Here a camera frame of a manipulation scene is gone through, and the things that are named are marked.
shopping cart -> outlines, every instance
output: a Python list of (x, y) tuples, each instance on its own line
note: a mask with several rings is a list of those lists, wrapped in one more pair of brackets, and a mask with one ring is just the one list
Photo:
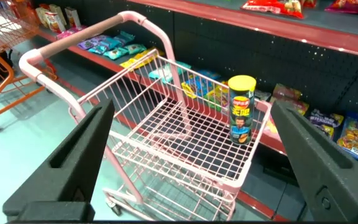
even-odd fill
[[(29, 1), (0, 1), (0, 94), (14, 90), (23, 94), (21, 98), (1, 108), (0, 114), (45, 89), (40, 86), (26, 91), (24, 87), (33, 85), (34, 82), (28, 82), (28, 77), (23, 74), (16, 74), (11, 60), (12, 48), (37, 34), (39, 28), (37, 21)], [(57, 79), (55, 69), (49, 62), (46, 62), (46, 66), (38, 67), (51, 79)]]
[[(134, 21), (159, 36), (168, 59), (152, 50), (78, 100), (32, 66), (125, 21)], [(113, 100), (116, 112), (104, 153), (123, 184), (117, 190), (105, 188), (103, 192), (118, 215), (125, 208), (146, 220), (231, 219), (236, 196), (269, 118), (268, 103), (255, 100), (251, 142), (233, 144), (229, 140), (228, 109), (215, 103), (217, 99), (187, 97), (181, 82), (194, 78), (214, 88), (228, 87), (177, 64), (166, 33), (132, 11), (33, 49), (22, 56), (19, 65), (31, 79), (65, 100), (76, 122), (92, 105), (107, 98)], [(149, 72), (164, 66), (170, 69), (159, 70), (159, 78), (147, 78)], [(169, 76), (173, 83), (164, 81)]]

cart wheel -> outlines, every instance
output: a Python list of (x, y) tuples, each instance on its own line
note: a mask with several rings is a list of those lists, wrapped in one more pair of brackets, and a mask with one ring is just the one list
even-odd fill
[(119, 217), (121, 216), (121, 207), (119, 205), (115, 205), (111, 210)]
[(108, 198), (106, 198), (107, 206), (111, 208), (111, 210), (119, 217), (121, 216), (121, 206), (117, 205), (116, 203), (112, 202)]

pegboard wall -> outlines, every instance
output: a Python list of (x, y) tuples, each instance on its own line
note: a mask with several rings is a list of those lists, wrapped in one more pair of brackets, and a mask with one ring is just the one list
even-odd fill
[[(358, 56), (264, 34), (221, 22), (145, 6), (125, 0), (36, 0), (36, 4), (71, 6), (83, 24), (92, 25), (125, 10), (137, 11), (157, 24), (173, 43), (177, 60), (196, 68), (256, 77), (257, 88), (272, 92), (276, 83), (302, 92), (312, 108), (358, 112)], [(161, 41), (135, 23), (107, 31), (136, 35), (136, 42), (163, 49)]]

can lid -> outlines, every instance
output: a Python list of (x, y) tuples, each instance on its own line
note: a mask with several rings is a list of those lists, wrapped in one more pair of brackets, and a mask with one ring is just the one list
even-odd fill
[(248, 75), (236, 75), (229, 79), (227, 85), (235, 91), (255, 91), (256, 79)]

teal snack package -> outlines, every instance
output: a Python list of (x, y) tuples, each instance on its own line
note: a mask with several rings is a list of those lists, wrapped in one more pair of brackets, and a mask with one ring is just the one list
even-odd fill
[(105, 38), (104, 40), (101, 40), (99, 42), (99, 45), (102, 45), (102, 46), (106, 46), (108, 48), (108, 50), (111, 50), (115, 47), (118, 47), (121, 45), (121, 42), (112, 38), (112, 37), (107, 37)]
[(146, 47), (143, 44), (131, 44), (125, 46), (125, 48), (128, 50), (129, 54), (136, 54), (146, 50)]
[(115, 59), (121, 58), (122, 56), (124, 56), (127, 53), (128, 53), (127, 49), (118, 47), (114, 50), (110, 50), (110, 51), (103, 53), (103, 55), (109, 57), (111, 60), (115, 60)]
[[(183, 62), (177, 61), (177, 64), (179, 64), (179, 65), (181, 65), (181, 66), (183, 66), (185, 68), (189, 68), (189, 69), (191, 68), (191, 65), (188, 65), (188, 64), (183, 63)], [(176, 66), (176, 68), (177, 68), (178, 74), (181, 74), (183, 69), (178, 67), (178, 66)], [(158, 68), (158, 69), (156, 69), (154, 71), (151, 71), (149, 73), (149, 77), (150, 78), (160, 78), (161, 77), (163, 83), (170, 83), (172, 81), (172, 79), (173, 79), (170, 64), (167, 63), (164, 66), (162, 66), (162, 67), (160, 67), (160, 68)]]
[(90, 49), (88, 49), (89, 52), (95, 53), (95, 54), (100, 54), (102, 55), (103, 53), (105, 53), (106, 51), (108, 51), (108, 48), (106, 46), (102, 46), (102, 45), (97, 45), (94, 46)]
[(114, 40), (118, 41), (120, 44), (117, 47), (123, 47), (129, 42), (135, 39), (134, 35), (128, 34), (127, 32), (121, 31), (119, 35), (114, 37)]

